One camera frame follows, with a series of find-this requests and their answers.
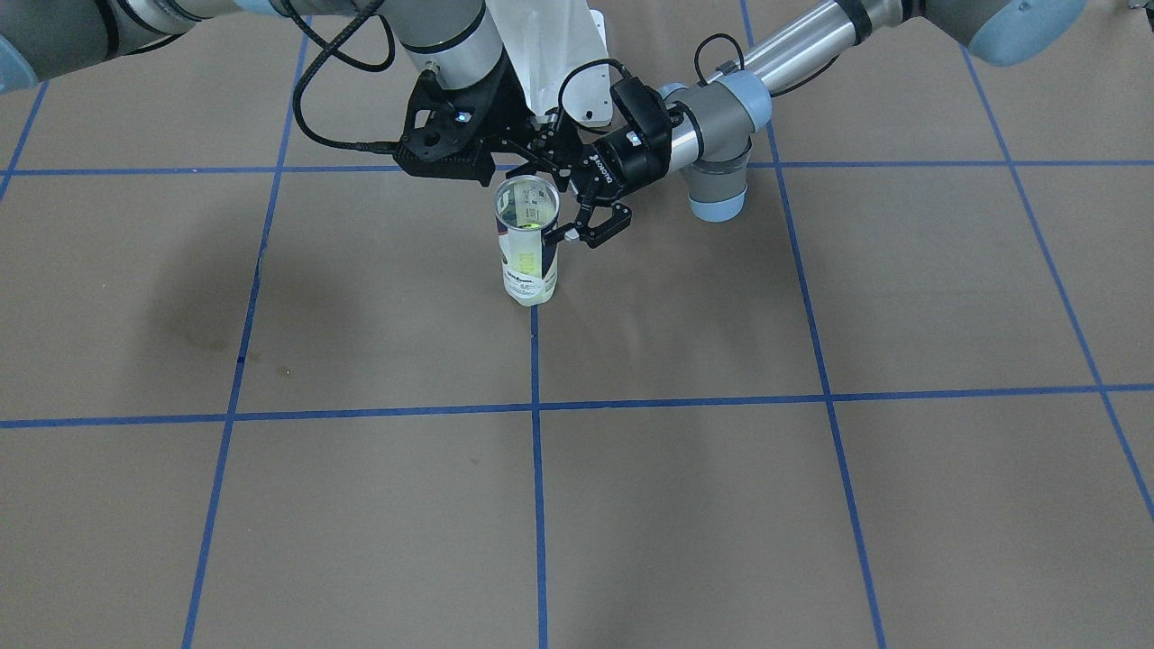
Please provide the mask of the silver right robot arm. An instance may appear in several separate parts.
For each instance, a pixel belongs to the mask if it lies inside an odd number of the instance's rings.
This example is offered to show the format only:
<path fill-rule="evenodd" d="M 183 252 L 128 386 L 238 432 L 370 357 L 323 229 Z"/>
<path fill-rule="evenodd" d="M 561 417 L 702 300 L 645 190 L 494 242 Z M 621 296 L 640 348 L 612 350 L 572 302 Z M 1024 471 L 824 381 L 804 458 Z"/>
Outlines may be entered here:
<path fill-rule="evenodd" d="M 565 65 L 553 97 L 530 103 L 527 58 L 516 54 L 493 1 L 5 1 L 3 94 L 23 92 L 76 70 L 152 54 L 228 21 L 263 20 L 309 42 L 314 55 L 291 95 L 301 134 L 330 151 L 394 161 L 422 179 L 489 185 L 496 157 L 520 165 L 511 179 L 545 176 L 574 192 L 577 211 L 548 227 L 595 247 L 630 223 L 631 211 L 610 193 L 609 174 L 593 165 L 594 146 L 570 96 L 577 79 L 606 55 L 580 55 Z M 379 74 L 400 60 L 415 64 L 397 136 L 329 136 L 306 114 L 306 95 L 330 64 Z"/>

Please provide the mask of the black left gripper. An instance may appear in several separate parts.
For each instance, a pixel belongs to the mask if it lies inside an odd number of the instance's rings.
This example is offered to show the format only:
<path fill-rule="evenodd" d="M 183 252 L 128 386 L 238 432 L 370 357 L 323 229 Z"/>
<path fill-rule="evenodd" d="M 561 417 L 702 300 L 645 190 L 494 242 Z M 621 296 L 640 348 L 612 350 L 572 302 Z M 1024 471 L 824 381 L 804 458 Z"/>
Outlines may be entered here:
<path fill-rule="evenodd" d="M 576 136 L 577 142 L 577 151 L 568 156 L 569 188 L 580 206 L 574 221 L 544 233 L 544 246 L 549 248 L 563 240 L 576 239 L 589 248 L 598 248 L 631 225 L 632 210 L 619 200 L 668 174 L 673 128 L 624 126 L 598 134 L 590 142 L 582 139 L 578 126 L 570 127 L 569 133 Z M 594 203 L 613 203 L 609 217 L 599 224 L 592 224 L 598 209 Z"/>

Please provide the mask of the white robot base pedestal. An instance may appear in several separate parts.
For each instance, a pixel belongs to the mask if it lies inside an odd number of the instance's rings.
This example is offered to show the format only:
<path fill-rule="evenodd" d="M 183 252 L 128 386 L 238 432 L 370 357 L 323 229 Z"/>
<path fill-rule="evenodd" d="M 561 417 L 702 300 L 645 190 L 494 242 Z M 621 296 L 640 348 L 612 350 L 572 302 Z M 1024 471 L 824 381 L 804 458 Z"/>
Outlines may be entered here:
<path fill-rule="evenodd" d="M 606 59 L 604 16 L 586 1 L 487 1 L 533 122 L 554 119 L 570 70 Z M 568 115 L 586 127 L 610 124 L 609 66 L 580 70 L 565 85 Z"/>

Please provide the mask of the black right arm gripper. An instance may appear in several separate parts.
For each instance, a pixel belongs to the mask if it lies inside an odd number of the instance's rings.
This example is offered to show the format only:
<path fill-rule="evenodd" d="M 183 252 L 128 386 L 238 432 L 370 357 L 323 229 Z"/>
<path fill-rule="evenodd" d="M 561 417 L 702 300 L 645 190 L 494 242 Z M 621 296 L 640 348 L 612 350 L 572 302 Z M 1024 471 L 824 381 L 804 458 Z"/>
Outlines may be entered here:
<path fill-rule="evenodd" d="M 570 189 L 574 166 L 582 159 L 580 130 L 576 126 L 535 129 L 510 60 L 499 60 L 474 85 L 451 91 L 451 103 L 457 114 L 471 115 L 469 124 L 454 128 L 454 165 L 479 167 L 494 152 L 514 152 L 524 163 L 507 171 L 507 179 L 545 173 L 559 192 Z"/>

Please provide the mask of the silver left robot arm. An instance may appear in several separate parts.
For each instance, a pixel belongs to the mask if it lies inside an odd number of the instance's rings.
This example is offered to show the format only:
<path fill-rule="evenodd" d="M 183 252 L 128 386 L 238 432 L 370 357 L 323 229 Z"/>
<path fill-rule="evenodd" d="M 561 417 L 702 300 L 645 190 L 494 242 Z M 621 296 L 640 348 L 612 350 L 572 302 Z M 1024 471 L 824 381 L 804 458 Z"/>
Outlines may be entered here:
<path fill-rule="evenodd" d="M 775 98 L 819 79 L 872 33 L 922 18 L 981 61 L 1006 67 L 1041 53 L 1084 10 L 1082 1 L 820 1 L 694 85 L 655 89 L 623 70 L 610 87 L 622 127 L 575 152 L 525 149 L 512 177 L 552 173 L 560 191 L 572 191 L 580 211 L 562 227 L 570 238 L 585 237 L 598 206 L 610 208 L 613 224 L 624 223 L 622 197 L 673 173 L 684 177 L 698 218 L 724 222 L 745 206 L 747 161 Z"/>

